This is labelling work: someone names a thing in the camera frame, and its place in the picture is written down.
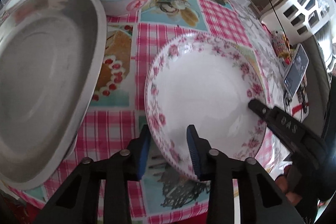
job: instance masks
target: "table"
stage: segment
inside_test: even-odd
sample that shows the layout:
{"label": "table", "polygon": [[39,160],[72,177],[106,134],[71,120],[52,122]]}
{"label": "table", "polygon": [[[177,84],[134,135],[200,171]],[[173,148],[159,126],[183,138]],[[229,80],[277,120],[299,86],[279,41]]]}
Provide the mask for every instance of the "table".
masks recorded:
{"label": "table", "polygon": [[[139,136],[146,124],[144,84],[150,63],[167,40],[188,32],[207,31],[237,44],[259,72],[267,102],[283,107],[278,62],[270,37],[250,9],[235,0],[185,0],[189,10],[176,11],[168,0],[155,0],[140,11],[107,17],[108,39],[100,77],[74,151],[43,185],[28,191],[11,190],[42,208],[83,157],[109,158]],[[114,64],[113,69],[106,69]],[[280,142],[267,130],[256,159],[266,170],[283,160]],[[104,183],[100,190],[101,221]],[[238,195],[235,182],[235,195]],[[187,180],[170,167],[154,142],[140,182],[129,182],[133,223],[159,224],[186,219],[207,211],[209,185]]]}

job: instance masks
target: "finger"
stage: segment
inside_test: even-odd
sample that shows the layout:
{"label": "finger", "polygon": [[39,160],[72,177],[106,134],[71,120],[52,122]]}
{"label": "finger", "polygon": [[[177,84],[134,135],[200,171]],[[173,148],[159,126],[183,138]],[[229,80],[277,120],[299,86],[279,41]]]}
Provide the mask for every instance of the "finger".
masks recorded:
{"label": "finger", "polygon": [[290,170],[291,167],[292,167],[291,165],[287,165],[287,166],[283,169],[283,174],[284,174],[285,176],[288,175],[288,172],[289,172],[289,170]]}
{"label": "finger", "polygon": [[302,199],[302,196],[300,196],[296,193],[293,193],[293,192],[288,192],[286,194],[286,197],[293,206],[296,206]]}
{"label": "finger", "polygon": [[281,192],[286,194],[288,192],[288,181],[285,176],[278,176],[275,180],[275,184],[280,188]]}

